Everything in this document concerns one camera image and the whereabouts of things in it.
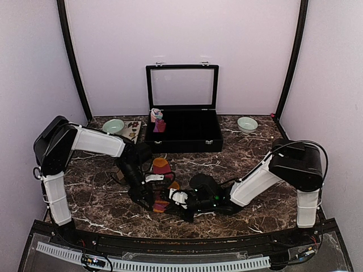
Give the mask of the magenta striped sock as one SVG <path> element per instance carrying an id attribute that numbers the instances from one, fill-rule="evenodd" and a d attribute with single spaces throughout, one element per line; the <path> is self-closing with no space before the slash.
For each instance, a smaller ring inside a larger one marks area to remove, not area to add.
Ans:
<path id="1" fill-rule="evenodd" d="M 166 211 L 167 206 L 169 205 L 168 201 L 163 200 L 160 197 L 160 193 L 163 189 L 180 189 L 180 185 L 175 181 L 175 174 L 171 170 L 169 162 L 164 158 L 155 158 L 153 160 L 153 174 L 161 174 L 165 175 L 166 185 L 163 184 L 163 181 L 155 181 L 153 183 L 153 191 L 154 191 L 154 205 L 153 211 L 156 213 L 164 213 Z"/>

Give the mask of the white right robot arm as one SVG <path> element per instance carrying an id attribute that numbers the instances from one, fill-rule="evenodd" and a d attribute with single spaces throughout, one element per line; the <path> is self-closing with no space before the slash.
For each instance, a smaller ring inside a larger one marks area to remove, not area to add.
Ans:
<path id="1" fill-rule="evenodd" d="M 228 180 L 229 186 L 200 173 L 190 179 L 190 190 L 165 189 L 162 198 L 172 205 L 170 211 L 192 222 L 195 213 L 234 215 L 271 186 L 284 181 L 297 191 L 297 228 L 290 232 L 289 240 L 301 246 L 311 237 L 320 205 L 328 170 L 328 165 L 321 162 L 322 156 L 327 156 L 327 152 L 316 142 L 277 139 L 253 170 L 242 178 Z"/>

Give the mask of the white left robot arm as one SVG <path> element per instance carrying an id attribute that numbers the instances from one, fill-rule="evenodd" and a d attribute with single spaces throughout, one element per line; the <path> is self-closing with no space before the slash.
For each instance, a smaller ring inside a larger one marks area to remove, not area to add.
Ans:
<path id="1" fill-rule="evenodd" d="M 121 135 L 71 123 L 63 116 L 57 116 L 46 127 L 35 140 L 33 150 L 37 162 L 33 175 L 42 182 L 52 219 L 62 226 L 57 236 L 68 247 L 76 247 L 80 242 L 79 233 L 66 225 L 72 221 L 72 217 L 67 204 L 64 174 L 75 150 L 115 158 L 116 166 L 129 185 L 131 200 L 147 210 L 152 210 L 154 206 L 154 188 L 167 188 L 175 179 L 171 171 L 165 174 L 142 171 L 143 163 L 151 158 L 151 149 L 147 144 L 135 144 Z"/>

